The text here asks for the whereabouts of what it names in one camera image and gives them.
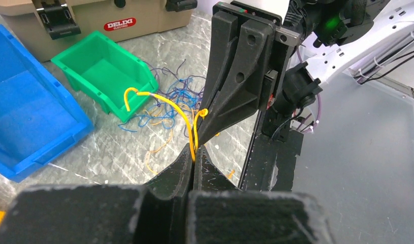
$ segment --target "red label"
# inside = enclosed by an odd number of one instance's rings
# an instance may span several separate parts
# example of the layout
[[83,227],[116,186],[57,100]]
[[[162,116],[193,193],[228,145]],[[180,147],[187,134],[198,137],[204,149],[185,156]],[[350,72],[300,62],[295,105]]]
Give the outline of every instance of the red label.
[[109,22],[104,25],[104,29],[108,32],[115,31],[117,29],[123,29],[126,27],[134,26],[137,23],[135,18],[127,18],[114,22]]

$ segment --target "green plastic container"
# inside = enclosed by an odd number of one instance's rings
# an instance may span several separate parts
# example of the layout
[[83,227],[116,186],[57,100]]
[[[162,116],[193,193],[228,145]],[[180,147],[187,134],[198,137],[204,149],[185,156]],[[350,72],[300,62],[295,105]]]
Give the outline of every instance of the green plastic container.
[[146,63],[100,32],[93,32],[51,61],[63,70],[75,91],[82,90],[105,113],[113,112],[124,123],[149,99],[130,92],[128,112],[123,100],[126,89],[155,93],[159,87]]

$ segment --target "green light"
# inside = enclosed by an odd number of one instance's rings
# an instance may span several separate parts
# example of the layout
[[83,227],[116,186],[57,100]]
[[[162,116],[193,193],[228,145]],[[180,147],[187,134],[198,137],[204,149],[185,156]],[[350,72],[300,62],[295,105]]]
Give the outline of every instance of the green light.
[[328,20],[325,24],[326,29],[334,29],[340,23],[340,16],[335,16]]

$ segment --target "blue bin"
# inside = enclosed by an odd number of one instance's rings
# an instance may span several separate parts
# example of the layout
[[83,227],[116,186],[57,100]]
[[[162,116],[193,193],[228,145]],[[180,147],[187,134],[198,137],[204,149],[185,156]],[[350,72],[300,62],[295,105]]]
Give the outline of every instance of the blue bin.
[[71,94],[0,25],[0,174],[20,182],[92,130]]

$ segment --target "toolbox latch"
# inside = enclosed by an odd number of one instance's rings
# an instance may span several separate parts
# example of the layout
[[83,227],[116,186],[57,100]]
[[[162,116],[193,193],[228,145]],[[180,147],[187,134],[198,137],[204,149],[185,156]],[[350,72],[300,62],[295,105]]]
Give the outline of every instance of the toolbox latch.
[[167,0],[166,10],[168,12],[180,12],[195,9],[197,6],[198,0]]
[[53,4],[41,1],[42,8],[36,9],[51,39],[73,36],[81,33],[67,4],[54,0]]

